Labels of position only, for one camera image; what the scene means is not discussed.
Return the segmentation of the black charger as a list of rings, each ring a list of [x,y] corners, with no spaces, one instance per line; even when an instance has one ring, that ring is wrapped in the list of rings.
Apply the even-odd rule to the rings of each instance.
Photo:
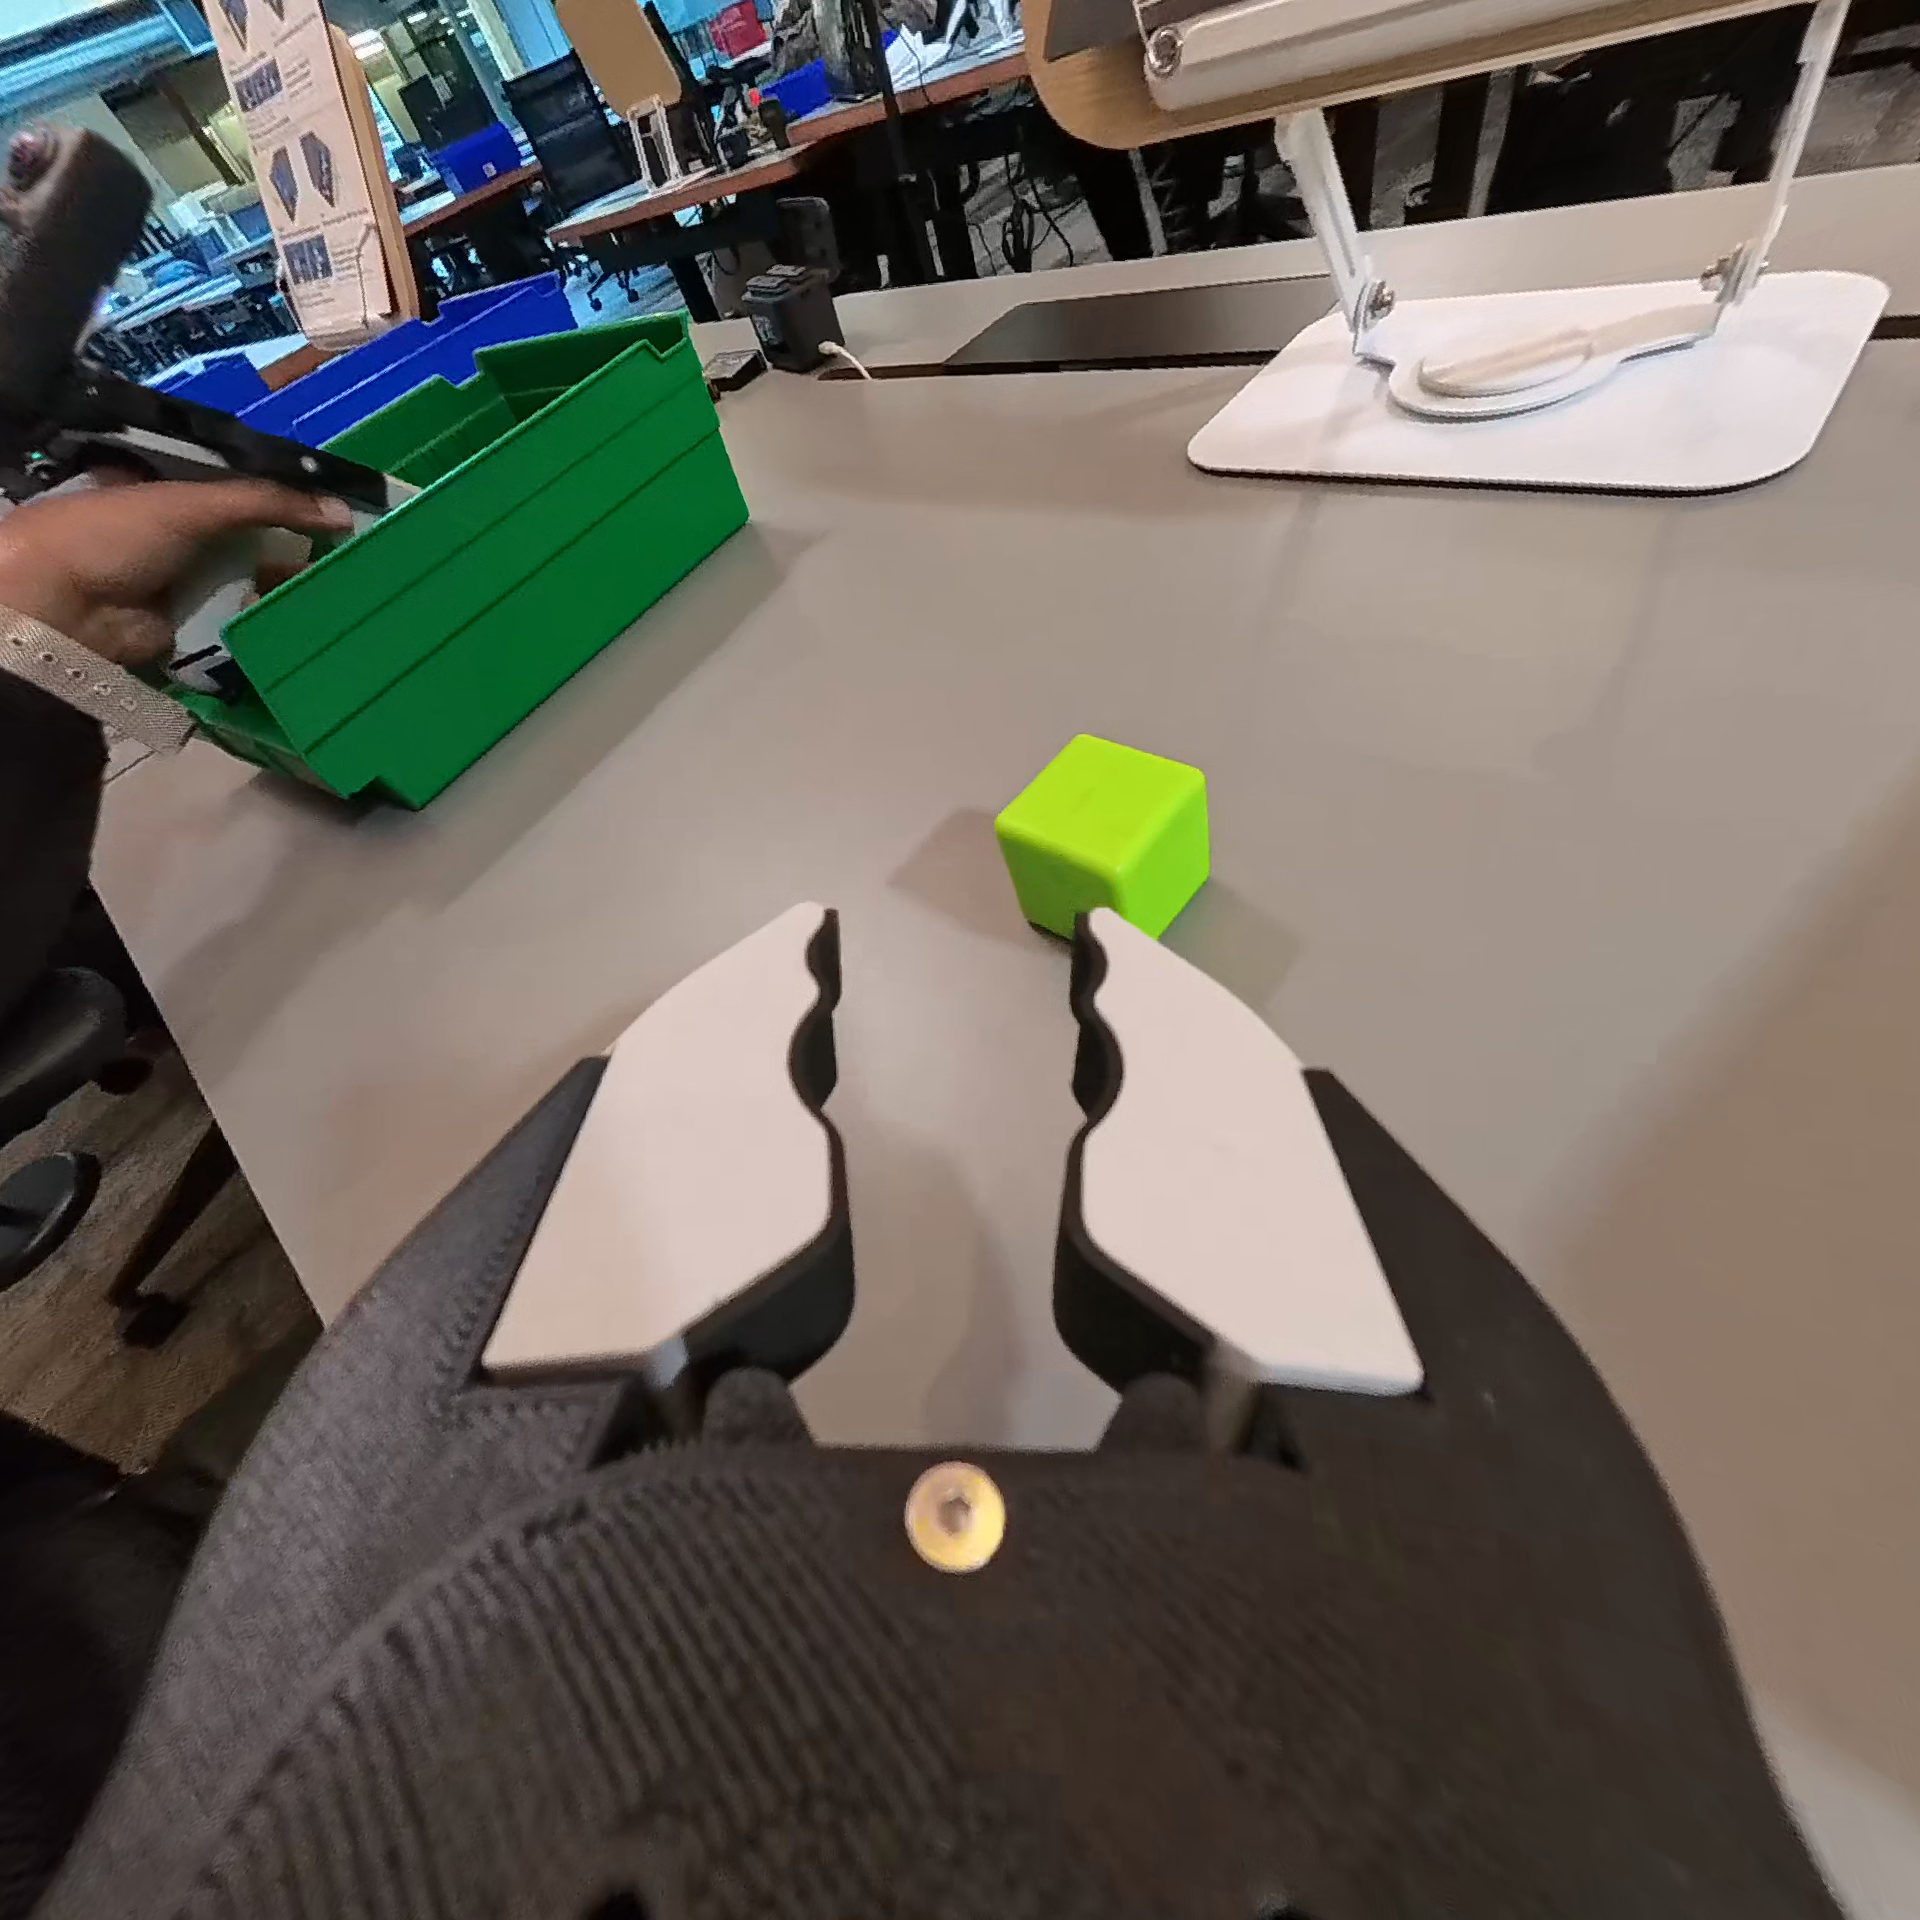
[[[762,358],[781,372],[812,375],[840,358],[846,335],[823,267],[778,264],[747,280],[738,300],[754,327]]]

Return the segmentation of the person's left forearm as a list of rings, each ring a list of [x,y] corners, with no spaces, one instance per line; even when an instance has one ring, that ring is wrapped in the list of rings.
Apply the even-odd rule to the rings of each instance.
[[[92,934],[106,767],[99,723],[2,676],[2,1025]]]

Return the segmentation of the background work desk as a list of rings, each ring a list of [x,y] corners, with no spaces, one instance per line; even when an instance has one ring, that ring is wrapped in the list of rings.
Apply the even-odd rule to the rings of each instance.
[[[902,281],[971,275],[971,255],[944,256],[927,230],[958,234],[952,214],[918,214],[906,176],[944,176],[971,160],[975,139],[949,136],[944,116],[1028,80],[1023,46],[1012,39],[936,65],[890,104],[838,104],[802,116],[781,148],[746,166],[700,170],[675,183],[628,183],[560,217],[546,240],[567,256],[587,256],[611,275],[671,267],[741,248],[770,248],[783,200],[821,196],[830,185],[861,187],[879,200],[875,225],[909,255]]]

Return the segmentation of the green plastic bin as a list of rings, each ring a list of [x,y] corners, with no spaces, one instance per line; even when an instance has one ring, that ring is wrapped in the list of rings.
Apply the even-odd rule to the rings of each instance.
[[[230,756],[420,810],[750,521],[684,316],[480,348],[327,444],[412,495],[166,690]]]

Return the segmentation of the black swivel chair base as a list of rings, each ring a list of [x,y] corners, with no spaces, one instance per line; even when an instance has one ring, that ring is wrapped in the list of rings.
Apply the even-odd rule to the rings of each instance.
[[[128,1010],[95,971],[53,970],[20,1001],[2,1033],[2,1144],[43,1124],[84,1088],[131,1094],[147,1068],[128,1057]],[[205,1215],[238,1171],[214,1120],[194,1142],[162,1206],[115,1274],[106,1302],[119,1311],[119,1337],[155,1352],[186,1322],[189,1304],[150,1290],[165,1257]],[[106,1166],[84,1151],[40,1158],[2,1185],[2,1287],[30,1279],[83,1223]]]

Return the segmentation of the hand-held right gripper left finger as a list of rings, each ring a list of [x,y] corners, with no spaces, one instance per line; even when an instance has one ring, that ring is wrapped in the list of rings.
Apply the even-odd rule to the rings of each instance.
[[[500,1386],[636,1376],[691,1401],[787,1384],[847,1331],[858,1274],[836,1084],[840,924],[795,903],[613,1042],[480,1356]]]

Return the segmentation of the background instruction board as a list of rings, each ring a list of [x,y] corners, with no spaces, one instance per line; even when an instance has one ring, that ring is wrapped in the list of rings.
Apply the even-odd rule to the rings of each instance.
[[[302,337],[347,353],[420,316],[366,68],[320,2],[205,2]]]

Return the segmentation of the small background document stand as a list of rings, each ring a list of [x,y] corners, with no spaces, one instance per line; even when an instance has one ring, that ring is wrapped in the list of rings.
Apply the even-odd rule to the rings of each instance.
[[[714,108],[656,4],[557,2],[567,44],[626,129],[640,182],[671,185],[720,168]]]

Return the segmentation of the lime green cube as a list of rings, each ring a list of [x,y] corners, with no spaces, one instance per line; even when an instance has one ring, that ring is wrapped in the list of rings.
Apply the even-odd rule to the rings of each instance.
[[[1072,736],[991,823],[1022,920],[1059,939],[1109,908],[1148,937],[1212,871],[1199,768],[1103,736]]]

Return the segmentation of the blue plastic bin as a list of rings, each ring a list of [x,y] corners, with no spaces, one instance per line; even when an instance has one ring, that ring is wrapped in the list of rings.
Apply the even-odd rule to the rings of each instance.
[[[435,320],[404,320],[368,344],[269,385],[296,355],[259,363],[252,351],[200,355],[150,377],[157,394],[200,403],[254,431],[323,449],[431,377],[462,385],[476,355],[576,330],[560,280],[538,275],[446,300]]]

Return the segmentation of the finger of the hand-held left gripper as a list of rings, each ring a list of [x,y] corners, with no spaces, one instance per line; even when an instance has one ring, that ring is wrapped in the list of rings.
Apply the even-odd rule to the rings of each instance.
[[[373,516],[418,495],[418,484],[351,458],[262,432],[204,403],[111,372],[70,372],[58,388],[58,460],[119,465],[183,483],[267,481],[339,497]]]

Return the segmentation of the wooden stand board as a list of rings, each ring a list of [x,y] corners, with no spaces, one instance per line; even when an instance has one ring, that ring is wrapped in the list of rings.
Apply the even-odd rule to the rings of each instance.
[[[1549,65],[1778,2],[1028,2],[1047,114],[1106,151]]]

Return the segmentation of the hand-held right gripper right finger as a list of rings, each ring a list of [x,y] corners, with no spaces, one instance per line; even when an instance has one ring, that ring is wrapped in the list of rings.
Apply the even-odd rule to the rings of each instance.
[[[1420,1407],[1424,1360],[1299,1055],[1110,908],[1074,926],[1070,1010],[1067,1353],[1117,1398],[1191,1391],[1214,1442],[1283,1395]]]

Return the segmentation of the grey desk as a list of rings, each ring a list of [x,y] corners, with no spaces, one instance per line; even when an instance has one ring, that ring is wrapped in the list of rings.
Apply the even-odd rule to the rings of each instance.
[[[1167,945],[1586,1348],[1853,1916],[1915,1916],[1915,340],[1732,497],[1235,483],[1235,368],[766,375],[752,524],[422,814],[207,748],[94,882],[323,1318],[563,1070],[836,908],[855,1444],[1082,1448],[1064,950],[991,816],[1207,775]]]

